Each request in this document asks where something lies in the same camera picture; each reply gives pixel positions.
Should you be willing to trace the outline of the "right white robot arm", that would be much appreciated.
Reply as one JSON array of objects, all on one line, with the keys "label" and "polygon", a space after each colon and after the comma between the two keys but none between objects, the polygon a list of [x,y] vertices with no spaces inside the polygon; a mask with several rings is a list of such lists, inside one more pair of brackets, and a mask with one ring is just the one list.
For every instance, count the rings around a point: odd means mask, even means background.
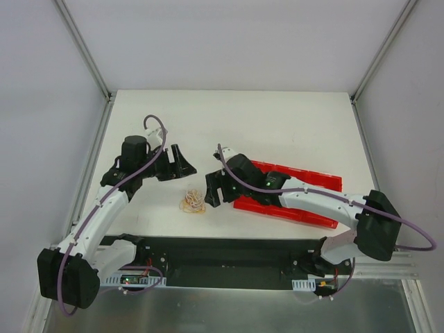
[{"label": "right white robot arm", "polygon": [[316,249],[298,259],[301,270],[323,277],[347,259],[367,256],[391,260],[400,231],[398,213],[380,191],[350,195],[306,183],[287,173],[263,172],[243,154],[206,174],[205,202],[212,207],[245,196],[262,206],[303,210],[348,227],[333,237],[319,239]]}]

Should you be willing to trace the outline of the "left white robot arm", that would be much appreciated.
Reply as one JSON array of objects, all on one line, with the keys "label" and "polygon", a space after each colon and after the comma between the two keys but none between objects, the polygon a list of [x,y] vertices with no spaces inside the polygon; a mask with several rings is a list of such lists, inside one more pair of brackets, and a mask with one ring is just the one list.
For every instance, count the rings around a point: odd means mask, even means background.
[{"label": "left white robot arm", "polygon": [[105,234],[147,178],[169,181],[196,174],[177,144],[165,148],[160,138],[127,136],[121,153],[103,175],[92,206],[76,227],[54,249],[37,257],[41,296],[76,308],[88,308],[103,284],[127,265],[132,270],[146,263],[142,240],[124,234],[99,250]]}]

